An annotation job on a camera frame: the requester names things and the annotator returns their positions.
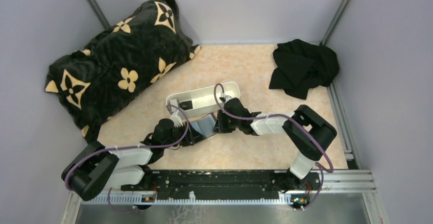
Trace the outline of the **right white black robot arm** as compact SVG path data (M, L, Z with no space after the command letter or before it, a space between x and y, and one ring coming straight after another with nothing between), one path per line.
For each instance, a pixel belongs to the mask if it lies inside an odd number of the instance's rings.
M249 112L238 98L221 94L215 97L218 118L214 127L216 133L231 133L240 130L246 135L287 135L298 149L295 160L289 167L287 182L293 189L301 189L308 181L307 175L314 166L324 169L318 163L325 158L329 168L334 166L326 150L337 136L337 131L307 105L300 105L291 114Z

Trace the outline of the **black credit card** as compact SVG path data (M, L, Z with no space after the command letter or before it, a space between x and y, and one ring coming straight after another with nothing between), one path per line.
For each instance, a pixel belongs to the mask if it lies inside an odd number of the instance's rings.
M193 109L193 102L192 100L188 100L188 101L182 101L179 103L180 108L184 111L188 111Z

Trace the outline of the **white oblong plastic tray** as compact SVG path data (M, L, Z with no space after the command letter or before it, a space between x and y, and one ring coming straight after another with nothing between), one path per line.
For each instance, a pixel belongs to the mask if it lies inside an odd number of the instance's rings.
M226 95L240 98L241 92L236 82L226 82L223 83L222 85ZM216 101L213 96L214 87L215 85L205 87L205 88L195 89L191 91L171 94L166 98L166 105L169 104L170 99L177 99L179 103L182 101L192 100L193 109L184 111L188 118L193 118L193 117L216 112L219 109L219 107L216 104Z

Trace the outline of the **black cloth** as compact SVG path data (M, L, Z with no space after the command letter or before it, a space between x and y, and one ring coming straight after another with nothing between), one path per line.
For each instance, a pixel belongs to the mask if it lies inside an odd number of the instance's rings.
M332 49L300 39L277 44L272 55L276 68L269 89L281 89L294 98L306 100L310 89L330 86L340 72Z

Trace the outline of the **brown leather card holder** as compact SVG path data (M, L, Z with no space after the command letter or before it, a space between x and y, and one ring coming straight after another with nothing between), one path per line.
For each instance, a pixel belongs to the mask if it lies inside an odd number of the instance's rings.
M213 113L207 114L195 121L190 125L192 126L191 134L194 144L203 141L216 134L214 127L217 118Z

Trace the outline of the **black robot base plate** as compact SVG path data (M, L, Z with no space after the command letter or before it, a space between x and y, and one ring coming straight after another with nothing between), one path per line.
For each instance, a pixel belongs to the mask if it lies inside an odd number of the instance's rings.
M318 190L319 174L303 180L286 170L145 170L136 185L122 191L156 192L158 200L185 200L192 192L197 200L276 200L281 193Z

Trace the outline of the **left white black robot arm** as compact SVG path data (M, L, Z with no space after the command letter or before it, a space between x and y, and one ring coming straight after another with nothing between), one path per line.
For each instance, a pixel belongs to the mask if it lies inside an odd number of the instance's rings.
M68 190L89 201L110 188L129 185L147 190L153 184L148 164L159 160L167 148L192 146L206 139L198 121L183 121L175 112L161 119L154 131L137 145L108 148L91 142L63 171Z

